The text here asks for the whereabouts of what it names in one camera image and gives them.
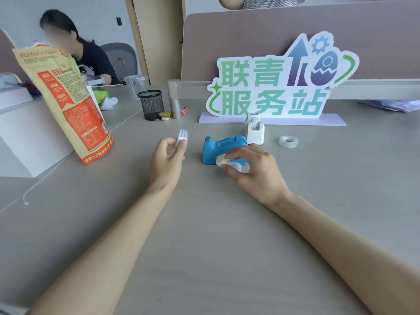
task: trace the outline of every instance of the door frame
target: door frame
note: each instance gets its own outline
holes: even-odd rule
[[[134,9],[134,2],[133,0],[125,0],[125,1],[126,1],[127,10],[129,13],[130,25],[133,30],[134,43],[136,44],[137,55],[139,56],[139,63],[140,63],[140,68],[142,70],[142,75],[149,77],[149,71],[147,70],[147,64],[146,64],[146,57],[144,56],[142,37],[139,31],[139,23],[137,21],[136,10]],[[185,20],[185,14],[186,14],[185,0],[181,0],[181,1],[182,1],[182,14]]]

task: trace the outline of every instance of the black t-shirt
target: black t-shirt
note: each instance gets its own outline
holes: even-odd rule
[[[111,76],[111,85],[119,84],[117,74],[106,56],[104,50],[92,42],[83,42],[83,56],[80,61],[74,58],[77,65],[86,65],[95,75],[108,74]]]

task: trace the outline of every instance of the wooden door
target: wooden door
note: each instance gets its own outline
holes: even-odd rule
[[[182,0],[133,0],[150,83],[181,78]]]

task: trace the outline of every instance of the blue tape dispenser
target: blue tape dispenser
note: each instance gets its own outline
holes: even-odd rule
[[[203,164],[215,165],[217,156],[225,154],[228,151],[246,146],[247,140],[244,136],[235,136],[215,142],[210,136],[206,136],[203,147]],[[238,162],[241,165],[247,165],[248,163],[244,159],[235,160],[231,162]]]

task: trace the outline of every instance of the person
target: person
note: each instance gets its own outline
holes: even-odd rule
[[[77,65],[85,65],[95,75],[101,75],[104,85],[119,84],[117,74],[103,49],[79,36],[73,21],[59,10],[47,10],[39,20],[48,41],[55,47],[70,53]]]
[[[273,7],[296,7],[305,0],[219,0],[229,10],[268,9]]]
[[[150,164],[142,197],[80,257],[26,315],[111,315],[144,241],[181,174],[185,140],[163,138]],[[375,315],[420,314],[420,270],[379,248],[318,210],[287,187],[276,159],[251,144],[229,151],[249,173],[224,170],[239,187],[295,228]]]

